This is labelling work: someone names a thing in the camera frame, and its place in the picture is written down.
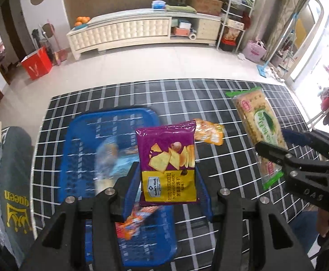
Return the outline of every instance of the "drying rack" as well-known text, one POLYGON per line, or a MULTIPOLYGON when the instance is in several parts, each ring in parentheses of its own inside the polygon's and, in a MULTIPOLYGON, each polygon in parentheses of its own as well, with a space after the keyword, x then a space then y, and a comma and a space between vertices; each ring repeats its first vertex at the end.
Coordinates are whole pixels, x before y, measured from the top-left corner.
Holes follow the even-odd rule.
MULTIPOLYGON (((233 15, 233 16, 236 16, 236 17, 239 17, 239 18, 242 18, 242 16, 237 15, 237 14, 231 12, 231 6, 232 6, 234 3, 233 3, 232 0, 228 0, 228 1, 229 1, 229 2, 228 2, 227 9, 226 9, 226 10, 223 9, 223 8, 221 9, 221 11, 224 12, 224 13, 226 13, 226 15, 225 15, 225 18, 223 19, 223 22, 222 22, 221 32, 220 32, 220 36, 219 36, 219 38, 218 38, 218 42, 217 42, 217 46, 216 46, 217 50, 218 50, 218 48, 219 48, 219 46, 220 46, 221 38, 222 38, 222 36, 223 36, 223 32, 225 31, 225 27, 232 27, 232 26, 228 26, 228 25, 227 25, 228 15, 230 14, 230 15, 233 15)), ((254 7, 255 7, 255 0, 250 0, 250 1, 252 2, 252 6, 246 5, 246 4, 244 4, 244 3, 241 3, 241 4, 236 3, 237 5, 242 5, 242 6, 247 7, 247 8, 250 9, 249 17, 251 17, 252 12, 253 12, 253 9, 254 9, 254 7)), ((241 45, 241 42, 242 42, 242 40, 243 40, 243 36, 244 36, 246 30, 241 30, 241 29, 239 29, 239 28, 235 28, 235 29, 241 31, 241 37, 240 37, 240 40, 239 40, 239 42, 238 42, 238 44, 237 44, 236 51, 235 51, 235 52, 237 53, 237 52, 238 52, 238 49, 239 49, 239 47, 240 47, 240 45, 241 45)))
MULTIPOLYGON (((326 65, 323 65, 325 70, 329 73, 329 69, 326 65)), ((306 125, 310 127, 308 129, 314 128, 314 126, 323 119, 327 114, 329 113, 329 108, 326 111, 321 111, 319 114, 317 114, 315 117, 311 118, 308 122, 306 122, 306 125)))

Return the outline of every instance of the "person's hand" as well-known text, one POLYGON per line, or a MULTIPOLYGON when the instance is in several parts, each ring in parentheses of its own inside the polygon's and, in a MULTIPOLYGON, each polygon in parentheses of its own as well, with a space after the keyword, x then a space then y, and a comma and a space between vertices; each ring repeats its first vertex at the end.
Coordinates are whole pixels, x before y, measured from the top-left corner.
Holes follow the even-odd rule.
POLYGON ((317 211, 316 230, 322 237, 329 232, 329 212, 320 208, 317 211))

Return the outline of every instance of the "pile of oranges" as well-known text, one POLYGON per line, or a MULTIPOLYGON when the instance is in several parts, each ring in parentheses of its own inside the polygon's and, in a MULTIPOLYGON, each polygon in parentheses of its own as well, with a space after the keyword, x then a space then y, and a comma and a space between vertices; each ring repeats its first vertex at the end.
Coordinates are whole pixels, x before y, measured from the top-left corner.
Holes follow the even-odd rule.
POLYGON ((80 26, 84 23, 87 23, 90 20, 90 17, 79 16, 74 24, 74 26, 80 26))

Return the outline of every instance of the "purple snack bag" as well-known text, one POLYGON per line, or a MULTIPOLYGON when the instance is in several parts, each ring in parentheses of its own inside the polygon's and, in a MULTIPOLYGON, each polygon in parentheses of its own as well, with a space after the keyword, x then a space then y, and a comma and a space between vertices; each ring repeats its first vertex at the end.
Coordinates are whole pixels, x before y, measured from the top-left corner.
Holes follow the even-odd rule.
POLYGON ((146 202, 196 201, 195 130, 195 121, 136 130, 146 202))

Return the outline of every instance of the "metal screw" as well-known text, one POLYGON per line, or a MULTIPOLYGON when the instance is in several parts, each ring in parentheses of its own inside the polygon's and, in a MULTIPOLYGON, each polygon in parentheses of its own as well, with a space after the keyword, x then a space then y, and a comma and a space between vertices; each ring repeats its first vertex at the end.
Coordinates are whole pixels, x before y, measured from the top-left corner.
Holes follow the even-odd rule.
POLYGON ((229 189, 226 189, 226 188, 220 189, 221 195, 229 195, 230 193, 231 193, 231 191, 229 189))
POLYGON ((114 188, 112 188, 112 187, 109 187, 109 188, 107 188, 107 189, 104 190, 104 193, 106 195, 114 195, 116 193, 116 190, 114 188))
POLYGON ((298 173, 297 173, 297 171, 291 171, 290 172, 290 175, 292 176, 292 177, 295 177, 295 176, 297 176, 298 175, 298 173))
POLYGON ((65 201, 68 203, 68 204, 72 204, 74 201, 75 201, 75 197, 73 197, 72 195, 71 196, 67 196, 65 198, 65 201))
POLYGON ((260 202, 263 203, 263 204, 268 204, 270 202, 270 199, 266 196, 262 196, 260 198, 260 202))

